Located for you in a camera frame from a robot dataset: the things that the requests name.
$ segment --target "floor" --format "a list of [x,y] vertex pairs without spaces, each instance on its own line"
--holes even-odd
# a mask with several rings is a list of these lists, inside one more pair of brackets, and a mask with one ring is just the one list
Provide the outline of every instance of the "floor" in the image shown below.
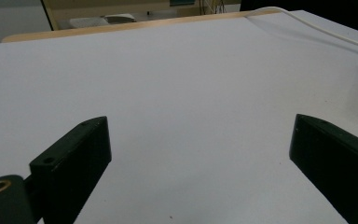
[[[226,12],[237,12],[240,11],[240,4],[237,5],[228,5],[225,6]],[[123,16],[134,18],[135,21],[155,21],[155,20],[165,20],[171,18],[182,17],[179,15],[176,10],[161,10],[161,11],[152,11],[145,13],[131,13],[124,14]],[[109,25],[112,22],[107,22],[105,18],[81,18],[74,19],[69,21],[59,21],[59,26],[61,29],[73,29],[73,28],[82,28],[90,26],[101,26]]]

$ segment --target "white surface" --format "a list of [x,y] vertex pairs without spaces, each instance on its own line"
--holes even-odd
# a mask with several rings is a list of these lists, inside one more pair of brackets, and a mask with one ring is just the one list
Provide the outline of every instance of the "white surface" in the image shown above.
[[76,223],[345,223],[289,160],[297,113],[358,136],[358,47],[283,14],[0,44],[0,175],[108,117]]
[[40,0],[0,0],[0,42],[9,35],[50,31]]

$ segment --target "white cable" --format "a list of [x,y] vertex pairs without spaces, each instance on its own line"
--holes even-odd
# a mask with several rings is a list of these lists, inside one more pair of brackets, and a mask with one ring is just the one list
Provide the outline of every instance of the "white cable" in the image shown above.
[[254,16],[254,15],[258,14],[258,13],[266,12],[266,11],[268,11],[268,12],[270,12],[270,11],[282,12],[282,13],[284,13],[284,14],[286,14],[286,15],[288,15],[288,16],[290,16],[290,17],[292,17],[292,18],[294,18],[294,19],[296,19],[296,20],[298,20],[298,21],[300,21],[300,22],[312,27],[315,30],[318,30],[318,31],[320,31],[322,33],[325,33],[327,35],[331,35],[331,36],[333,36],[335,38],[344,40],[346,42],[349,42],[351,44],[354,44],[354,45],[358,46],[358,41],[349,39],[349,38],[347,38],[345,36],[342,36],[342,35],[337,35],[337,34],[334,34],[332,32],[329,32],[329,31],[327,31],[327,30],[325,30],[325,29],[323,29],[323,28],[321,28],[319,26],[316,26],[316,25],[314,25],[314,24],[312,24],[312,23],[310,23],[308,21],[304,21],[303,19],[299,18],[298,16],[294,15],[293,13],[291,13],[291,12],[289,12],[289,11],[283,9],[283,8],[280,8],[280,7],[261,7],[261,8],[258,8],[258,9],[250,11],[248,14],[245,15],[245,17]]
[[211,5],[209,5],[209,2],[208,0],[202,0],[202,1],[205,1],[206,2],[206,5],[208,5],[208,8],[211,10],[211,12],[213,13],[213,9],[211,7]]

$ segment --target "white table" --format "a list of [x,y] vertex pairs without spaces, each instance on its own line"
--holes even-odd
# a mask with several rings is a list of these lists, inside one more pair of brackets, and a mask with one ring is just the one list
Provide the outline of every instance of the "white table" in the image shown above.
[[0,44],[0,175],[108,117],[76,223],[345,223],[289,160],[296,114],[358,136],[358,47],[281,13]]

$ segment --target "white wall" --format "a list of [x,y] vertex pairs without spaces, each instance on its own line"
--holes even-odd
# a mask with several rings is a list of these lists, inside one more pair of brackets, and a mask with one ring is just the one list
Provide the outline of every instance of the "white wall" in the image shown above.
[[0,0],[0,42],[9,35],[49,30],[40,0]]

